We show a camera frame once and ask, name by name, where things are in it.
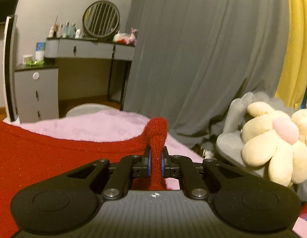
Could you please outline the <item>grey plush cushion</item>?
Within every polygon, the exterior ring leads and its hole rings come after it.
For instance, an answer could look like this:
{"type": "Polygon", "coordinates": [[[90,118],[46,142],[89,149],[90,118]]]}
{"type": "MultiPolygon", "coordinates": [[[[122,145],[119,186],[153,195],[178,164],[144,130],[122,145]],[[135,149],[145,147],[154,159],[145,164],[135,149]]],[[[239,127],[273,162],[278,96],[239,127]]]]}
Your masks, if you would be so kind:
{"type": "MultiPolygon", "coordinates": [[[[252,116],[247,113],[247,107],[254,102],[265,102],[275,110],[281,110],[288,115],[292,115],[298,111],[294,108],[285,106],[284,102],[279,98],[270,98],[264,92],[248,92],[243,97],[237,98],[231,102],[224,130],[217,138],[216,147],[220,155],[233,165],[269,180],[267,164],[257,168],[250,167],[243,162],[241,157],[241,150],[244,147],[241,131],[244,124],[252,118],[252,116]]],[[[302,202],[307,202],[307,180],[300,184],[290,184],[286,187],[293,189],[302,202]]]]}

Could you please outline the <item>grey drawer cabinet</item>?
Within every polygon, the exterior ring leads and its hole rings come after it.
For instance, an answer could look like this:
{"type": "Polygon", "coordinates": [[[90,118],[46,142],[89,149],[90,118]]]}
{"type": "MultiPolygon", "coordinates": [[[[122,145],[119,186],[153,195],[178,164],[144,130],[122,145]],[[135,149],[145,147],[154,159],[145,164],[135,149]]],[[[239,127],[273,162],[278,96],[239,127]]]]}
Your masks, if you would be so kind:
{"type": "Polygon", "coordinates": [[[21,123],[59,118],[58,68],[18,69],[14,90],[21,123]]]}

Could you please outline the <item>blue white tissue pack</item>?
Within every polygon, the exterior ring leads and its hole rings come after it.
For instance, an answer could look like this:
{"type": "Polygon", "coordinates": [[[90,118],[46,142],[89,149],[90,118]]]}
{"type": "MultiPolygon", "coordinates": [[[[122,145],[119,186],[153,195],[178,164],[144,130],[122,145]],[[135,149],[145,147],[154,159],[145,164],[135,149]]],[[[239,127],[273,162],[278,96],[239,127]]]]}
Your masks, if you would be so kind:
{"type": "Polygon", "coordinates": [[[44,52],[45,52],[45,42],[37,42],[36,44],[36,52],[35,52],[35,60],[43,61],[44,60],[44,52]]]}

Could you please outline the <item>round black-framed mirror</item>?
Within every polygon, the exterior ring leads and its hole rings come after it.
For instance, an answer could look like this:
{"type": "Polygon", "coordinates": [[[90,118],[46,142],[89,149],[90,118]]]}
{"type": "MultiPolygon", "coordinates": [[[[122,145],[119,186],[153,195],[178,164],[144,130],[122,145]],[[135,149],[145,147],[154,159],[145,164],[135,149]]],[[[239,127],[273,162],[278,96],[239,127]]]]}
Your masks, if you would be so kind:
{"type": "Polygon", "coordinates": [[[108,0],[96,1],[85,10],[82,23],[88,35],[102,39],[118,29],[120,12],[118,7],[108,0]]]}

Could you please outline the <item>pink fluffy bed blanket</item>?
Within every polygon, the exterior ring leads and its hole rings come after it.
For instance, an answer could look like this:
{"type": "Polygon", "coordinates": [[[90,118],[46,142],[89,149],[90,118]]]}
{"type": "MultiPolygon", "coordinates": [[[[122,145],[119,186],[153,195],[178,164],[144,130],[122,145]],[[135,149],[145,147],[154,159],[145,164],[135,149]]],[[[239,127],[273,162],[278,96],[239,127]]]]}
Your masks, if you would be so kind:
{"type": "MultiPolygon", "coordinates": [[[[33,124],[22,124],[21,128],[57,139],[113,142],[124,141],[139,136],[149,120],[150,119],[140,114],[126,113],[118,110],[104,110],[98,113],[80,115],[77,117],[66,117],[33,124]]],[[[202,162],[200,156],[172,138],[168,134],[168,131],[164,146],[168,148],[171,155],[188,156],[194,162],[202,162]]],[[[165,182],[166,189],[179,189],[177,180],[168,178],[165,179],[165,182]]]]}

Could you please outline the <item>red knitted sweater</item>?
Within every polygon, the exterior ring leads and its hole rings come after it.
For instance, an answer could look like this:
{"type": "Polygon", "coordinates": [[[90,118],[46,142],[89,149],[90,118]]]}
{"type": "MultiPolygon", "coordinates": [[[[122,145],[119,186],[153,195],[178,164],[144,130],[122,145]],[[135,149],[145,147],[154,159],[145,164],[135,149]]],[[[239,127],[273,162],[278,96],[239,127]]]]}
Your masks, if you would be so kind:
{"type": "Polygon", "coordinates": [[[116,163],[125,156],[141,155],[150,146],[153,176],[142,178],[133,186],[165,190],[159,163],[167,130],[164,118],[153,118],[134,138],[92,142],[52,138],[0,121],[0,237],[11,237],[18,230],[10,213],[10,202],[18,191],[99,159],[116,163]]]}

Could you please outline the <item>white standing panel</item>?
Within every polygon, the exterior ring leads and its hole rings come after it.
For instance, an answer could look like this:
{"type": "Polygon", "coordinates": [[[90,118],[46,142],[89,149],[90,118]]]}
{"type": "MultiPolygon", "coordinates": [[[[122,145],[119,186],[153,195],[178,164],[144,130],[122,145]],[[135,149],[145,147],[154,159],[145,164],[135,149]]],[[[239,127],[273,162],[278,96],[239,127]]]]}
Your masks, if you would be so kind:
{"type": "Polygon", "coordinates": [[[9,124],[18,124],[19,116],[16,106],[16,95],[14,87],[14,34],[16,31],[17,15],[7,16],[3,36],[3,91],[5,101],[4,121],[9,124]]]}

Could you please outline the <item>grey round stool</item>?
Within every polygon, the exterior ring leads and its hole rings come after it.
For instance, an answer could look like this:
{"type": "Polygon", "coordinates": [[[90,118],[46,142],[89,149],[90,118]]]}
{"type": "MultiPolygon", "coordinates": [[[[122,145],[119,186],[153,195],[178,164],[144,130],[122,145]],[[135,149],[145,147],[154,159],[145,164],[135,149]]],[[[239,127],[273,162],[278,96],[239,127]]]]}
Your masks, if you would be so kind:
{"type": "Polygon", "coordinates": [[[79,115],[93,114],[104,110],[115,110],[115,108],[108,105],[97,104],[97,103],[81,104],[70,109],[66,113],[65,117],[75,117],[79,115]]]}

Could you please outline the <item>pink white plush toy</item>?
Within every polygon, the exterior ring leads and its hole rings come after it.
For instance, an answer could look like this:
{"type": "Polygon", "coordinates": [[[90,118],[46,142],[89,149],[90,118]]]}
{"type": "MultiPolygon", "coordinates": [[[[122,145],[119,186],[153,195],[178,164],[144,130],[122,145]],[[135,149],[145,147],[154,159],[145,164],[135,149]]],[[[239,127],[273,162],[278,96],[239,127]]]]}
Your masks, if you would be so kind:
{"type": "Polygon", "coordinates": [[[137,36],[138,36],[138,29],[132,28],[130,36],[129,36],[129,38],[126,41],[126,44],[127,45],[134,45],[134,46],[136,46],[136,44],[137,44],[137,36]]]}

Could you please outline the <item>yellow curtain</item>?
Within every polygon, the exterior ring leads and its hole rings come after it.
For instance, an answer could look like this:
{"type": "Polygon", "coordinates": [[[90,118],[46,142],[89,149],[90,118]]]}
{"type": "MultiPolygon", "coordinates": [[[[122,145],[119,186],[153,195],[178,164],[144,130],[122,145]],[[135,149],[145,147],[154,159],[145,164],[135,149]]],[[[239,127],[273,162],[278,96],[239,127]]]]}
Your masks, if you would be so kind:
{"type": "Polygon", "coordinates": [[[307,108],[307,0],[289,0],[289,35],[275,96],[296,110],[307,108]]]}

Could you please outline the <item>cosmetic bottles on table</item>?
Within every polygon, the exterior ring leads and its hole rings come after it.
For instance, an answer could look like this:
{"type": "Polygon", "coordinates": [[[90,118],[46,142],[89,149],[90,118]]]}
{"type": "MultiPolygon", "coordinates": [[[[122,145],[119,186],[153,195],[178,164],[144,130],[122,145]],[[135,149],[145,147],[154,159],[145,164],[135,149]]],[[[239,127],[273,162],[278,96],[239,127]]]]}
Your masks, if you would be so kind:
{"type": "Polygon", "coordinates": [[[48,33],[48,38],[61,38],[61,39],[83,39],[85,34],[81,29],[76,27],[76,23],[66,21],[64,24],[58,22],[56,16],[54,24],[51,26],[48,33]]]}

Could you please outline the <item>grey dressing table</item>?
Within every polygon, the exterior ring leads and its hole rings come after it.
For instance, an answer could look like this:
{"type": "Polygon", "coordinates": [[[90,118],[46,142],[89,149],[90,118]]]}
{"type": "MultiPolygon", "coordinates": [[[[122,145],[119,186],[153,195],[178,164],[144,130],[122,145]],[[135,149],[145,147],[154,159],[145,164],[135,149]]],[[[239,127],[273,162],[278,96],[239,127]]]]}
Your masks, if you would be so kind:
{"type": "Polygon", "coordinates": [[[82,58],[110,60],[111,68],[115,61],[123,61],[125,68],[123,70],[122,89],[119,101],[120,110],[123,110],[126,79],[134,58],[134,45],[106,41],[101,42],[92,38],[47,38],[45,42],[45,57],[47,59],[82,58]]]}

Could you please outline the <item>cream flower plush pillow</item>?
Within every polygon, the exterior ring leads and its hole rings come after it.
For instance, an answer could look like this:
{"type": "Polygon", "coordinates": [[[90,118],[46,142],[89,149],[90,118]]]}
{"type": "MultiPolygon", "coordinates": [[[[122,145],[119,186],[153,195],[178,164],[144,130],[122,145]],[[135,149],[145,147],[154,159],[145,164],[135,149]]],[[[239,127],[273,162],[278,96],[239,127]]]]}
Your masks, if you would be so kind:
{"type": "Polygon", "coordinates": [[[243,162],[268,165],[270,181],[289,186],[307,180],[307,108],[288,115],[265,102],[247,107],[252,118],[241,131],[243,162]]]}

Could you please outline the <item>grey curtain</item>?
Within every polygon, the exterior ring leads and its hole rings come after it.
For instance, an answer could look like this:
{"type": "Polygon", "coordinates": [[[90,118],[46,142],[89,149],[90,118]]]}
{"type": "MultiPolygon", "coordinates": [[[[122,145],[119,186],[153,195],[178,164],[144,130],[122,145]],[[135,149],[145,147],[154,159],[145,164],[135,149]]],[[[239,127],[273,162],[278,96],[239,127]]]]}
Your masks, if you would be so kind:
{"type": "Polygon", "coordinates": [[[275,94],[288,0],[132,0],[127,24],[139,33],[124,109],[165,118],[187,147],[214,147],[232,100],[275,94]]]}

